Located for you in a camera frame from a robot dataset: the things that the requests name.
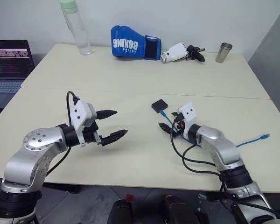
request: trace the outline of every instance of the laptop keyboard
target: laptop keyboard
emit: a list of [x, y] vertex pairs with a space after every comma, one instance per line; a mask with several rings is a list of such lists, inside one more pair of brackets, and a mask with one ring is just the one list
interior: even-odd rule
[[21, 81], [0, 81], [0, 92], [2, 93], [16, 93], [21, 87]]

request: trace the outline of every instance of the laptop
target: laptop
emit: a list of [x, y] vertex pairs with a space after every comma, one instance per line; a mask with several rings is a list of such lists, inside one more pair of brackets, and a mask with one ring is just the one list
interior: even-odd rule
[[4, 108], [34, 69], [27, 40], [0, 41], [0, 108]]

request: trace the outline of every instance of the white table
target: white table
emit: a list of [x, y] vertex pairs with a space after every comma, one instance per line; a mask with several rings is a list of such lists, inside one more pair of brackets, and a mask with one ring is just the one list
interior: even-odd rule
[[[129, 132], [105, 147], [95, 143], [74, 147], [68, 158], [48, 176], [48, 182], [218, 190], [220, 183], [216, 176], [189, 172], [173, 151], [169, 135], [158, 126], [158, 122], [167, 121], [151, 108], [153, 102], [162, 98], [169, 105], [165, 110], [167, 115], [192, 101], [198, 124], [223, 131], [236, 144], [270, 133], [270, 138], [242, 147], [241, 155], [263, 191], [280, 192], [280, 114], [271, 100], [71, 90], [92, 103], [96, 110], [118, 111], [98, 121], [99, 134], [106, 136], [120, 129]], [[66, 89], [21, 88], [3, 110], [0, 115], [0, 177], [28, 132], [67, 122], [66, 92]], [[176, 140], [176, 145], [180, 149], [189, 146], [182, 139]], [[51, 166], [61, 156], [63, 154], [55, 158]], [[210, 160], [199, 148], [188, 156]], [[192, 167], [205, 169], [205, 165]]]
[[269, 99], [241, 54], [216, 63], [216, 53], [197, 60], [170, 62], [116, 58], [110, 47], [89, 56], [75, 45], [57, 44], [22, 84], [23, 87], [121, 91], [151, 94]]

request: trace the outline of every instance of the gray floor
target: gray floor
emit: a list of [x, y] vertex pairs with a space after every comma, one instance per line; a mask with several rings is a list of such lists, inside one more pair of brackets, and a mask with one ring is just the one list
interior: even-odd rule
[[[134, 223], [160, 224], [160, 201], [165, 195], [174, 195], [182, 198], [193, 211], [207, 213], [211, 224], [235, 224], [233, 216], [220, 203], [203, 200], [205, 194], [193, 190], [82, 186], [81, 192], [75, 195], [43, 187], [36, 213], [42, 224], [105, 224], [113, 203], [133, 195]], [[280, 210], [280, 194], [266, 197], [275, 209]]]

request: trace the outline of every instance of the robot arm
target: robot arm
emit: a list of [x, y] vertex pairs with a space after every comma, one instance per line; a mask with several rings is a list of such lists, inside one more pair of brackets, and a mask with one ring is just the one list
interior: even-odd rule
[[120, 130], [102, 138], [97, 133], [95, 119], [104, 119], [116, 111], [96, 112], [91, 104], [76, 98], [70, 113], [73, 125], [40, 128], [28, 133], [22, 147], [8, 161], [0, 193], [0, 224], [31, 223], [35, 205], [41, 197], [40, 189], [51, 161], [70, 147], [96, 142], [102, 146], [117, 141], [127, 130]]
[[221, 131], [197, 125], [196, 112], [192, 103], [184, 105], [173, 114], [181, 128], [177, 133], [183, 134], [184, 138], [209, 152], [220, 172], [220, 180], [226, 185], [226, 195], [231, 196], [234, 201], [231, 210], [237, 223], [260, 223], [260, 221], [263, 223], [276, 219], [269, 210], [247, 206], [252, 204], [272, 209], [257, 183], [251, 179], [238, 148], [226, 139]]

